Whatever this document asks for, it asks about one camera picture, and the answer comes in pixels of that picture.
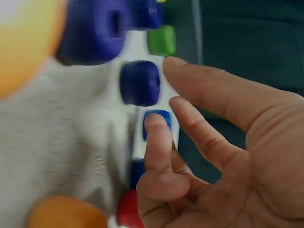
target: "green button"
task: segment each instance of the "green button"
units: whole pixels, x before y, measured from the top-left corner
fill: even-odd
[[[151,55],[174,55],[176,50],[174,27],[163,25],[156,30],[147,31],[147,43]]]

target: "plastic toy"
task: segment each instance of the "plastic toy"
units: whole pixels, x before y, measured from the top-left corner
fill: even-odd
[[[62,0],[0,1],[0,99],[20,89],[53,54],[65,8]]]
[[[144,228],[137,211],[137,192],[128,190],[121,198],[118,215],[118,223],[128,228]]]
[[[151,55],[174,55],[176,49],[174,27],[163,25],[156,30],[147,31],[147,43]]]
[[[142,125],[142,136],[143,136],[143,139],[145,141],[147,140],[147,132],[146,132],[146,129],[144,127],[144,121],[146,120],[146,118],[147,118],[148,115],[153,114],[153,113],[162,115],[165,118],[165,120],[167,122],[167,125],[170,128],[170,130],[171,130],[171,114],[168,111],[165,111],[165,110],[151,110],[151,111],[147,111],[144,114],[143,125]]]
[[[167,0],[164,24],[175,29],[175,56],[194,64],[203,63],[201,0]]]
[[[144,159],[135,159],[132,161],[130,189],[136,189],[140,177],[144,174]]]
[[[150,61],[134,61],[122,66],[120,89],[125,104],[152,106],[160,95],[160,73]]]
[[[106,217],[95,206],[75,198],[53,196],[33,208],[28,228],[107,228]]]
[[[0,10],[6,10],[5,14],[2,11],[0,14],[0,98],[20,88],[47,56],[55,55],[67,66],[103,64],[118,57],[115,63],[109,64],[112,74],[109,83],[114,86],[109,86],[105,103],[116,102],[121,110],[130,108],[137,114],[130,158],[133,160],[131,189],[121,199],[118,221],[129,228],[144,228],[137,212],[135,190],[145,172],[143,121],[148,113],[158,112],[166,118],[176,144],[179,133],[177,119],[170,115],[168,105],[168,100],[176,92],[165,82],[161,70],[162,56],[174,52],[174,30],[170,26],[161,27],[163,3],[159,2],[164,1],[130,0],[126,4],[125,0],[73,0],[67,6],[61,0],[20,0],[17,5],[10,5],[11,2],[15,3],[14,0],[9,3],[0,0]],[[138,52],[125,47],[124,57],[119,56],[128,30],[158,28],[149,35],[150,38],[146,33],[133,34],[144,42],[146,39],[150,41],[151,53],[146,51],[146,47],[140,47]],[[134,53],[139,53],[136,57],[139,60],[134,61]],[[75,198],[54,196],[34,206],[27,226],[106,228],[107,221],[93,205]]]
[[[163,4],[156,0],[129,0],[134,30],[158,29],[163,24]]]
[[[116,58],[124,46],[129,16],[124,0],[70,1],[57,59],[64,65],[99,65]]]

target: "yellow toy part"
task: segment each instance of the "yellow toy part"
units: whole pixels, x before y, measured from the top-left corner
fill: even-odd
[[[89,203],[53,196],[33,208],[28,228],[107,228],[107,221],[103,213]]]
[[[20,89],[58,46],[64,0],[0,0],[0,98]]]

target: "palm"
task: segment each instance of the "palm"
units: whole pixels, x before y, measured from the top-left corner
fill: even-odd
[[[227,142],[190,102],[172,99],[181,127],[223,176],[214,185],[195,177],[168,144],[165,121],[151,116],[147,172],[138,185],[146,228],[304,227],[303,99],[214,68],[182,65],[165,73],[192,104],[243,129],[247,151]],[[235,96],[229,85],[246,96]],[[160,173],[175,181],[160,181]]]
[[[295,109],[304,111],[299,106]],[[204,225],[219,228],[302,227],[304,223],[297,221],[301,218],[296,212],[304,209],[304,198],[301,197],[304,173],[300,172],[301,165],[298,165],[304,162],[301,154],[304,143],[286,145],[286,141],[298,142],[297,137],[304,135],[304,119],[293,113],[295,110],[290,108],[276,119],[274,116],[257,119],[247,135],[248,154],[236,153],[226,164],[223,178],[217,184],[200,183],[201,194],[195,204],[182,208],[182,216],[167,228],[185,224],[191,224],[187,226],[190,228]],[[285,129],[295,123],[294,128]],[[267,137],[271,140],[263,143]],[[297,201],[298,206],[291,205],[292,201]]]

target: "blue button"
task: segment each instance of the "blue button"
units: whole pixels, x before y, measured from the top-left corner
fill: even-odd
[[[160,96],[160,73],[150,61],[134,61],[122,66],[120,92],[128,105],[152,106]]]
[[[72,0],[66,22],[58,61],[99,65],[121,53],[131,19],[125,0]]]
[[[136,189],[140,177],[144,174],[144,158],[132,161],[130,189]]]
[[[147,140],[147,132],[146,132],[146,129],[144,127],[144,121],[146,120],[147,116],[150,115],[150,114],[159,114],[159,115],[162,115],[166,122],[167,122],[167,125],[168,127],[170,128],[171,130],[171,114],[165,110],[151,110],[151,111],[147,111],[144,116],[143,116],[143,125],[142,125],[142,136],[143,136],[143,140],[146,141]]]
[[[133,30],[158,29],[163,25],[164,8],[157,0],[129,0]]]

